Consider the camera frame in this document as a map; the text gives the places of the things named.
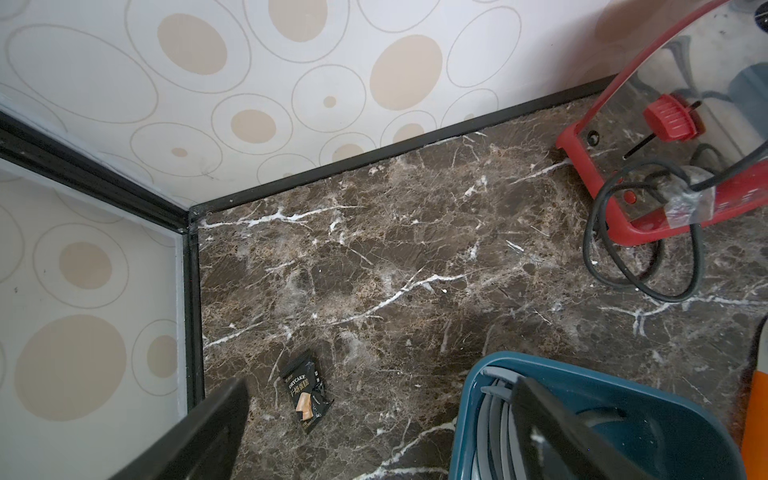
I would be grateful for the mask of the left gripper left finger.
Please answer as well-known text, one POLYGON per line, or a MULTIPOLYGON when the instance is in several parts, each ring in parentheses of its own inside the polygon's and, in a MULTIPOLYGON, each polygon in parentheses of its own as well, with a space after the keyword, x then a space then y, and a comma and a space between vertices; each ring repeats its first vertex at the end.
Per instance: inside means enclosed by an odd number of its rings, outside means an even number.
POLYGON ((229 479, 248 412, 246 382, 231 378, 113 477, 229 479))

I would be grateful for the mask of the orange handle sickle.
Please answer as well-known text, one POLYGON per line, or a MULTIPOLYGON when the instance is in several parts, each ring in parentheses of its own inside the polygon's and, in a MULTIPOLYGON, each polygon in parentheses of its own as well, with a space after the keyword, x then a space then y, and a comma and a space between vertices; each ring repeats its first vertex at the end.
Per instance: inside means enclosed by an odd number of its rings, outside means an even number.
POLYGON ((749 480, 766 479, 768 476, 767 396, 767 320, 764 320, 757 336, 756 365, 741 443, 741 456, 749 480))

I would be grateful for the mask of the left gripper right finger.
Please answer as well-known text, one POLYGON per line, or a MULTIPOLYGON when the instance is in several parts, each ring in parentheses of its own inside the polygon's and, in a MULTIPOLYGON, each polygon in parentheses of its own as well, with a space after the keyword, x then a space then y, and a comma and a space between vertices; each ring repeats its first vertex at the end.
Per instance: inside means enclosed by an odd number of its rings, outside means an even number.
POLYGON ((509 450, 515 477, 544 479, 649 479, 651 476, 594 430, 624 422, 616 408, 569 410, 536 380, 517 380, 511 397, 509 450))

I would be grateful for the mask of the wooden handle sickle labelled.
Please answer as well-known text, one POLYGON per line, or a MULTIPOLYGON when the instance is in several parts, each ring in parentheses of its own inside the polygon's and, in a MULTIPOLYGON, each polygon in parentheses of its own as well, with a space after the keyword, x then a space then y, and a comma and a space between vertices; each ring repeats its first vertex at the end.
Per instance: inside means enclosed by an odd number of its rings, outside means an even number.
POLYGON ((498 366, 485 367, 481 374, 492 379, 481 393, 491 398, 489 415, 489 457, 493 479, 527 479, 517 433, 512 401, 523 376, 498 366))

